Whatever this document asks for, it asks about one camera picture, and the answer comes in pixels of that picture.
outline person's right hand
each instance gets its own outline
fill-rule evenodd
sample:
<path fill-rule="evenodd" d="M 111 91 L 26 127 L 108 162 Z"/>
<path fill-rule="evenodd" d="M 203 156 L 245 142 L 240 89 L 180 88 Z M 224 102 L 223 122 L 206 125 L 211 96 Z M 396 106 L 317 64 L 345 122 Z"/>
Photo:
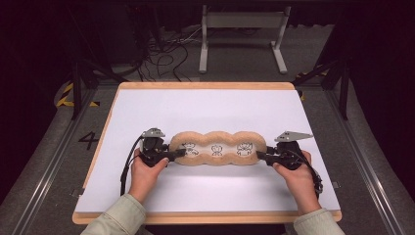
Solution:
<path fill-rule="evenodd" d="M 307 151 L 302 151 L 302 153 L 311 163 L 311 155 Z M 321 209 L 315 195 L 310 169 L 305 164 L 296 170 L 289 170 L 280 164 L 274 164 L 272 167 L 286 180 L 287 186 L 296 200 L 300 215 Z"/>

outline dark background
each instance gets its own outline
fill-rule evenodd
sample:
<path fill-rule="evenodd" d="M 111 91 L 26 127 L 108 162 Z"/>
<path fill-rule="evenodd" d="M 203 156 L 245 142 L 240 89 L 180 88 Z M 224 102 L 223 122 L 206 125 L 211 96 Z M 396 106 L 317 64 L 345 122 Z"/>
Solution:
<path fill-rule="evenodd" d="M 368 23 L 364 36 L 358 37 L 358 43 L 350 48 L 353 50 L 349 61 L 350 77 L 377 141 L 413 199 L 414 4 L 382 2 L 372 6 L 376 11 L 366 8 L 363 12 L 353 8 L 342 9 L 344 11 L 338 8 L 295 8 L 290 17 L 290 26 L 333 24 L 339 16 L 343 17 L 346 24 L 333 32 L 322 61 L 339 56 L 346 44 L 345 38 L 352 40 L 358 33 L 351 28 L 358 30 L 361 27 L 354 27 L 356 24 Z M 60 9 L 61 12 L 57 13 L 62 14 L 66 24 L 71 24 L 63 30 L 59 21 L 54 19 L 57 14 L 50 7 L 47 2 L 0 2 L 1 202 L 56 112 L 54 97 L 59 87 L 70 78 L 71 60 L 81 56 L 108 67 L 113 63 L 140 63 L 146 53 L 150 27 L 143 20 L 150 17 L 146 8 L 132 8 L 135 9 L 132 16 L 136 21 L 126 28 L 112 24 L 114 19 L 131 23 L 131 18 L 125 15 L 125 6 L 95 10 L 83 6 L 73 9 L 74 16 Z M 158 20 L 168 29 L 198 24 L 200 19 L 194 13 L 200 12 L 199 9 L 196 6 L 158 7 L 158 12 L 164 16 Z M 79 24 L 73 24 L 72 18 L 76 18 Z M 91 24 L 92 18 L 99 23 Z M 109 33 L 110 30 L 116 30 L 116 33 Z"/>

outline metal rail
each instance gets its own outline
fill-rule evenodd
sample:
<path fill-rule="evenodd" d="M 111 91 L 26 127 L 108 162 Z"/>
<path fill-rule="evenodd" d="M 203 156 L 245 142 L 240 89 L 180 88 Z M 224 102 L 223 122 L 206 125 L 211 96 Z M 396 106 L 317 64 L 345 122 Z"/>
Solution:
<path fill-rule="evenodd" d="M 65 158 L 65 153 L 67 147 L 69 145 L 69 141 L 73 136 L 74 132 L 76 131 L 77 126 L 79 125 L 86 109 L 89 107 L 89 103 L 92 101 L 94 97 L 95 90 L 87 90 L 85 96 L 83 97 L 82 101 L 82 109 L 77 116 L 76 119 L 72 120 L 65 133 L 64 136 L 59 143 L 58 149 L 55 151 L 55 154 L 47 166 L 45 172 L 43 173 L 42 178 L 40 179 L 39 183 L 34 190 L 33 195 L 31 196 L 30 201 L 28 202 L 21 219 L 19 220 L 18 224 L 16 225 L 15 230 L 13 231 L 13 235 L 23 235 L 26 234 L 27 230 L 29 229 L 31 223 L 34 221 L 36 214 L 39 212 L 40 207 L 42 206 L 43 200 L 45 199 L 56 174 Z"/>
<path fill-rule="evenodd" d="M 367 156 L 364 154 L 364 151 L 361 151 L 362 148 L 356 142 L 356 138 L 350 124 L 343 119 L 342 114 L 339 112 L 339 101 L 337 100 L 335 92 L 326 91 L 325 94 L 333 111 L 336 113 L 336 117 L 346 135 L 348 142 L 350 143 L 350 147 L 354 152 L 354 160 L 360 170 L 363 180 L 366 183 L 373 202 L 375 203 L 379 214 L 388 229 L 389 234 L 406 235 L 405 231 L 397 221 L 391 202 L 389 201 L 384 188 L 375 173 L 375 170 L 370 164 Z"/>

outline foam object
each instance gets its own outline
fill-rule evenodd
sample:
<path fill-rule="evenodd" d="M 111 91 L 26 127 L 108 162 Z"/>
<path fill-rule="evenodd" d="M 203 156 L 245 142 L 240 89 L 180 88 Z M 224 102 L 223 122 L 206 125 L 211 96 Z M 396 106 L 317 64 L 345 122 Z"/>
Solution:
<path fill-rule="evenodd" d="M 266 152 L 265 139 L 251 131 L 230 134 L 212 131 L 205 135 L 195 131 L 173 136 L 169 150 L 186 148 L 186 155 L 177 158 L 182 165 L 253 165 L 258 161 L 256 151 Z"/>

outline hand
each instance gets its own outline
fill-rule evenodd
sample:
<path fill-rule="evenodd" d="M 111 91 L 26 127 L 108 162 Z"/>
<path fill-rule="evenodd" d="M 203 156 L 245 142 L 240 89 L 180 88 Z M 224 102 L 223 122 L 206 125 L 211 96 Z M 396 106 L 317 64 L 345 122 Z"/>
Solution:
<path fill-rule="evenodd" d="M 311 163 L 311 155 L 307 151 L 302 151 L 302 153 Z M 321 209 L 315 195 L 311 172 L 305 164 L 296 170 L 289 170 L 280 164 L 274 164 L 273 167 L 286 180 L 287 186 L 296 200 L 299 215 Z"/>
<path fill-rule="evenodd" d="M 134 151 L 134 157 L 140 154 L 140 150 Z M 141 161 L 140 157 L 134 158 L 131 165 L 131 187 L 128 194 L 138 202 L 144 204 L 147 195 L 156 185 L 160 172 L 167 166 L 168 158 L 159 161 L 155 166 L 149 167 Z"/>

